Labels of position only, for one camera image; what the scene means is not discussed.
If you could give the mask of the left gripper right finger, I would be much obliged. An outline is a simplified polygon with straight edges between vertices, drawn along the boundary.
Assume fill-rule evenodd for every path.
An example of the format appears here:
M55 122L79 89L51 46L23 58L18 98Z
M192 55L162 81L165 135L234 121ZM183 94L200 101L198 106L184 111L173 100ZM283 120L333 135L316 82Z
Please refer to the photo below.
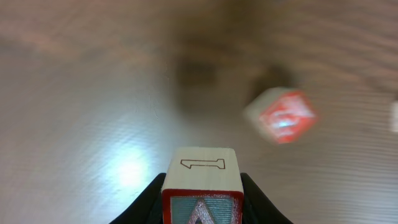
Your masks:
M244 189L242 224L293 224L247 173L241 173L241 180Z

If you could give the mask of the red letter I block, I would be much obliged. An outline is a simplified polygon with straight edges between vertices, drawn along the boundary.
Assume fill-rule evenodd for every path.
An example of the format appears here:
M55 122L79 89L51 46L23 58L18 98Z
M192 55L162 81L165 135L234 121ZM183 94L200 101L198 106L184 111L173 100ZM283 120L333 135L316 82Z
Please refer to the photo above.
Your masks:
M390 128L393 133L398 132L398 101L395 100L391 104Z

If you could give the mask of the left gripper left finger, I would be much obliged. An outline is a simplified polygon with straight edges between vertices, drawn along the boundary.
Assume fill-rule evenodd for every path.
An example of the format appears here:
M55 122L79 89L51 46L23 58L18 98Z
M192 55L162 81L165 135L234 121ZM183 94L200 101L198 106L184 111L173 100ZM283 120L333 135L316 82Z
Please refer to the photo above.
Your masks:
M141 194L109 224L163 224L161 188L166 173L159 173Z

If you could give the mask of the red letter A block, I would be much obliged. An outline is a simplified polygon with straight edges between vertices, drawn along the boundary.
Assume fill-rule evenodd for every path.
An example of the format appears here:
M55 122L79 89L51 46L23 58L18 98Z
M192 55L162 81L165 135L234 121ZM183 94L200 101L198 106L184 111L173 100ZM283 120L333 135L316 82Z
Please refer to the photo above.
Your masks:
M244 189L234 149L176 149L161 196L166 224L241 224Z

